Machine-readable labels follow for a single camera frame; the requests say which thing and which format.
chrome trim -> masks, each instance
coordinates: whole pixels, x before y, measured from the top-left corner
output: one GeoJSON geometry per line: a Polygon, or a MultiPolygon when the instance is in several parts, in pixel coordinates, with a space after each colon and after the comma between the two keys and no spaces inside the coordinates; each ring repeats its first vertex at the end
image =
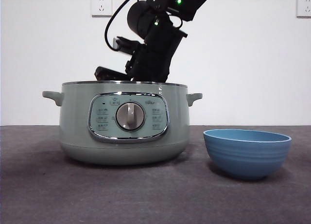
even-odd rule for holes
{"type": "Polygon", "coordinates": [[[161,95],[158,95],[158,94],[142,93],[142,92],[116,92],[116,93],[98,94],[92,99],[91,104],[90,104],[90,109],[88,112],[87,128],[88,128],[89,132],[91,133],[92,137],[94,137],[96,140],[101,141],[101,142],[108,142],[108,143],[144,143],[144,142],[154,141],[154,140],[161,138],[164,134],[166,134],[169,126],[170,126],[170,115],[169,115],[169,110],[168,110],[168,104],[167,104],[166,100],[161,95]],[[112,96],[112,95],[144,95],[144,96],[154,96],[154,97],[160,98],[161,100],[163,100],[164,105],[165,105],[166,118],[167,118],[166,127],[159,134],[149,136],[149,137],[141,137],[141,138],[112,138],[112,137],[102,136],[102,135],[96,133],[92,129],[92,126],[91,126],[91,113],[92,113],[93,104],[94,104],[95,100],[100,96],[112,96]]]}
{"type": "Polygon", "coordinates": [[[65,82],[62,85],[67,86],[76,84],[137,84],[137,85],[181,86],[188,88],[188,86],[183,84],[159,83],[159,82],[132,82],[132,81],[81,81],[81,82],[65,82]]]}

bowl rim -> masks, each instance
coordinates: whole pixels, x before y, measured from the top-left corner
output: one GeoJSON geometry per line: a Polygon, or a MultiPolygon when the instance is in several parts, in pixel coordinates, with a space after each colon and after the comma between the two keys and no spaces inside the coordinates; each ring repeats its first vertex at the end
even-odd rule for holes
{"type": "Polygon", "coordinates": [[[288,142],[288,141],[292,141],[292,138],[288,135],[284,135],[284,134],[280,134],[280,133],[273,133],[273,132],[266,132],[266,131],[258,131],[258,130],[249,130],[249,129],[210,129],[210,130],[206,130],[203,132],[204,136],[207,137],[211,137],[211,138],[216,138],[216,139],[223,139],[223,140],[230,140],[230,141],[238,141],[238,142],[254,142],[254,143],[281,143],[281,142],[288,142]],[[275,141],[263,141],[263,140],[239,140],[239,139],[231,139],[231,138],[221,138],[221,137],[216,137],[216,136],[211,136],[209,134],[207,134],[208,132],[211,131],[219,131],[219,130],[238,130],[238,131],[244,131],[244,132],[258,132],[258,133],[270,133],[270,134],[274,134],[274,135],[279,135],[279,136],[283,136],[286,137],[288,139],[286,140],[275,140],[275,141]]]}

electrical outlet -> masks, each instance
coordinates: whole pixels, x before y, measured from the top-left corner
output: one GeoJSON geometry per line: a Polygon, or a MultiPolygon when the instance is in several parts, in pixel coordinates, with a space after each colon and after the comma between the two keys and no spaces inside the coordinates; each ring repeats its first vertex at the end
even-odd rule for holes
{"type": "Polygon", "coordinates": [[[297,0],[297,17],[311,17],[311,0],[297,0]]]}
{"type": "Polygon", "coordinates": [[[112,0],[91,0],[92,16],[112,16],[112,0]]]}

ceramic bowl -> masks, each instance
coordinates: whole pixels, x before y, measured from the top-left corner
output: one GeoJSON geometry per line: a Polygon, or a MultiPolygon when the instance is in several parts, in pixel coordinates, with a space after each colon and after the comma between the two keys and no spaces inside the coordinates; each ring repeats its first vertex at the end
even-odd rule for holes
{"type": "Polygon", "coordinates": [[[216,166],[246,180],[262,179],[280,168],[292,141],[282,134],[240,129],[208,130],[204,140],[216,166]]]}

robotic arm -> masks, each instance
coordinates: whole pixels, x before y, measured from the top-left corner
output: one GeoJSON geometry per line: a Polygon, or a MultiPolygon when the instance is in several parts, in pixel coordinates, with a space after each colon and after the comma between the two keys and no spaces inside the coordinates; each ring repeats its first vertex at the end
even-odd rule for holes
{"type": "Polygon", "coordinates": [[[171,59],[182,38],[187,34],[180,30],[183,21],[192,21],[196,11],[206,0],[146,0],[137,1],[129,10],[127,23],[130,29],[144,39],[141,44],[123,37],[114,39],[113,46],[107,40],[107,31],[116,14],[128,2],[126,0],[109,21],[105,39],[109,48],[132,56],[125,65],[126,74],[98,67],[97,80],[126,80],[166,82],[171,59]],[[170,16],[180,18],[181,25],[173,26],[170,16]]]}

